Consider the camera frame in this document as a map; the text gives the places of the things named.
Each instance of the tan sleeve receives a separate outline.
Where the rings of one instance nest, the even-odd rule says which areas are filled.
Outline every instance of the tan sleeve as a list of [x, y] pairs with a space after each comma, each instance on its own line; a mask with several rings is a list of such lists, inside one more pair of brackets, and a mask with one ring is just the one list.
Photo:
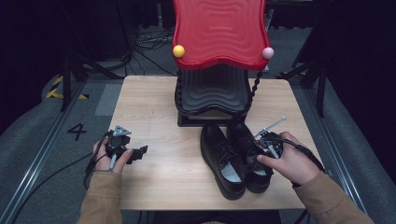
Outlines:
[[308, 212], [320, 224], [374, 223], [333, 180], [322, 172], [294, 190]]
[[77, 224], [122, 223], [121, 181], [120, 174], [94, 172]]

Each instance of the pink ball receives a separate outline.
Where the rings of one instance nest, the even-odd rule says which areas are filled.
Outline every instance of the pink ball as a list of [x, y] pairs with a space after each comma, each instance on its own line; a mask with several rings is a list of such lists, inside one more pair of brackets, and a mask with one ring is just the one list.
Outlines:
[[271, 59], [274, 56], [274, 50], [272, 48], [265, 48], [262, 51], [262, 57], [264, 57], [264, 59]]

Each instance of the gray carpet floor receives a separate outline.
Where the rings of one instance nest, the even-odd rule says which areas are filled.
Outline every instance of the gray carpet floor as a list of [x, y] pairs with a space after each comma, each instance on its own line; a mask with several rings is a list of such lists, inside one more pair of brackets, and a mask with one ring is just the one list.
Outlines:
[[[268, 31], [276, 54], [268, 64], [269, 71], [264, 74], [264, 79], [275, 78], [278, 73], [292, 69], [291, 65], [309, 32], [309, 29], [296, 28]], [[176, 73], [170, 43], [144, 53], [152, 61], [134, 53], [130, 65], [113, 72], [120, 76], [172, 76], [164, 70]], [[110, 66], [115, 63], [118, 62], [112, 60], [101, 64]], [[54, 74], [43, 90], [43, 102], [16, 120], [0, 138], [0, 211], [3, 214], [0, 223], [9, 223], [9, 215], [15, 214], [16, 205], [21, 204], [34, 187], [62, 167], [90, 153], [92, 145], [111, 128], [109, 123], [120, 93], [121, 80], [90, 73], [87, 83], [73, 81], [74, 94], [87, 94], [89, 98], [74, 100], [68, 110], [60, 113], [62, 99], [46, 98], [57, 76]], [[298, 85], [300, 79], [293, 77], [290, 84], [328, 174], [346, 192], [357, 192], [350, 196], [375, 223], [396, 223], [396, 188], [338, 100], [331, 83], [326, 84], [323, 119], [313, 104], [316, 86], [302, 90]], [[75, 133], [67, 131], [79, 124], [87, 132], [77, 139]], [[88, 159], [78, 162], [42, 185], [27, 201], [16, 223], [75, 223], [86, 192], [82, 180], [87, 163]], [[28, 175], [33, 168], [36, 175]], [[21, 183], [28, 188], [19, 189]], [[280, 211], [282, 223], [294, 223], [301, 212]], [[122, 211], [122, 214], [124, 223], [137, 223], [140, 215], [138, 211]], [[142, 215], [142, 223], [146, 218], [152, 220], [152, 212], [143, 211]]]

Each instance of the hand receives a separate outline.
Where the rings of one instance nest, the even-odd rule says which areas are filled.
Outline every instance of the hand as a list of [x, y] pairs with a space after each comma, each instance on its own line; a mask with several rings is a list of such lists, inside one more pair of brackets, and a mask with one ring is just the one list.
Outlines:
[[[280, 137], [289, 139], [295, 144], [303, 146], [303, 144], [290, 133], [281, 133]], [[320, 173], [319, 168], [309, 160], [305, 154], [287, 143], [283, 143], [283, 153], [280, 159], [259, 155], [257, 156], [257, 161], [277, 170], [288, 180], [299, 185], [306, 184]]]
[[[106, 143], [107, 143], [108, 139], [106, 138], [102, 145], [99, 148], [98, 154], [96, 156], [96, 160], [100, 159], [96, 165], [95, 165], [95, 170], [101, 170], [101, 171], [106, 171], [109, 169], [110, 167], [110, 162], [111, 162], [111, 158], [109, 158], [106, 155]], [[95, 145], [93, 145], [93, 153], [95, 153], [97, 147], [99, 145], [99, 142], [97, 142]], [[126, 162], [129, 160], [129, 158], [131, 158], [133, 151], [131, 149], [126, 150], [122, 156], [116, 161], [116, 164], [114, 165], [113, 168], [113, 173], [117, 173], [117, 174], [121, 174], [124, 165], [126, 164]]]

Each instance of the wooden table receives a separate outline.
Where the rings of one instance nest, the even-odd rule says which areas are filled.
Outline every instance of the wooden table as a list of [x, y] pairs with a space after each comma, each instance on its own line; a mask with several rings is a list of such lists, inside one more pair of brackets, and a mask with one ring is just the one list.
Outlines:
[[[178, 127], [175, 77], [127, 77], [110, 129], [119, 124], [132, 131], [127, 147], [148, 145], [143, 160], [123, 171], [121, 209], [133, 210], [243, 210], [304, 208], [289, 180], [275, 171], [262, 194], [246, 190], [236, 201], [225, 199], [200, 151], [201, 127]], [[289, 131], [313, 150], [289, 82], [262, 79], [247, 114], [246, 125], [256, 133], [280, 120], [272, 131]]]

